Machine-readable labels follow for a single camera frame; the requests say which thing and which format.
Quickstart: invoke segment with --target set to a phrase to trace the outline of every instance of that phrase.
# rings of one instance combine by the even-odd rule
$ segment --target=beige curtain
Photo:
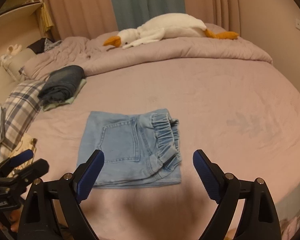
[[[118,29],[111,0],[43,0],[56,26],[55,39],[83,36],[89,39]]]
[[[240,33],[238,0],[185,0],[185,4],[187,14]]]

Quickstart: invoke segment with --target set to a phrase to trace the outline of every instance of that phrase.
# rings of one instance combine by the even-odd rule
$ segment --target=pink bed sheet
[[[265,179],[275,202],[300,182],[300,94],[270,63],[179,58],[91,76],[72,105],[40,112],[28,133],[35,159],[74,171],[90,111],[141,114],[167,108],[180,120],[182,183],[143,189],[93,189],[81,207],[100,239],[196,240],[211,219],[192,164],[202,149],[224,172]],[[231,228],[237,226],[243,202]]]

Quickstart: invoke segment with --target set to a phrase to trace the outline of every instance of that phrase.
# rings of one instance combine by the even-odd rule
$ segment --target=pillow
[[[11,91],[18,85],[17,82],[0,67],[0,103],[4,103]]]
[[[44,42],[44,52],[47,52],[49,50],[52,50],[56,46],[59,46],[62,41],[52,42],[49,39],[46,39]]]
[[[35,56],[35,53],[26,48],[19,52],[17,55],[13,56],[11,59],[8,59],[6,63],[3,64],[5,70],[16,82],[22,82],[25,80],[25,77],[20,74],[19,70],[25,65],[25,63]]]
[[[43,85],[43,81],[24,81],[11,92],[2,105],[6,110],[6,134],[0,143],[0,162],[9,157],[40,111],[38,94]]]

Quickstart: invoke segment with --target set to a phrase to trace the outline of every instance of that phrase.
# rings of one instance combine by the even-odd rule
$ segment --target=plaid pillow
[[[44,52],[47,52],[53,49],[54,47],[59,46],[61,42],[62,41],[52,42],[49,39],[46,39],[46,41],[44,42]]]
[[[9,95],[2,105],[6,110],[5,137],[0,143],[0,162],[18,145],[21,137],[40,111],[38,94],[43,81],[24,81]]]

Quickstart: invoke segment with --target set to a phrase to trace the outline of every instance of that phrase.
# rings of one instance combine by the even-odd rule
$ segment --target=goose orange beak
[[[120,47],[121,45],[121,38],[119,36],[111,36],[109,39],[107,39],[104,43],[103,46],[108,46],[112,45],[115,47]]]

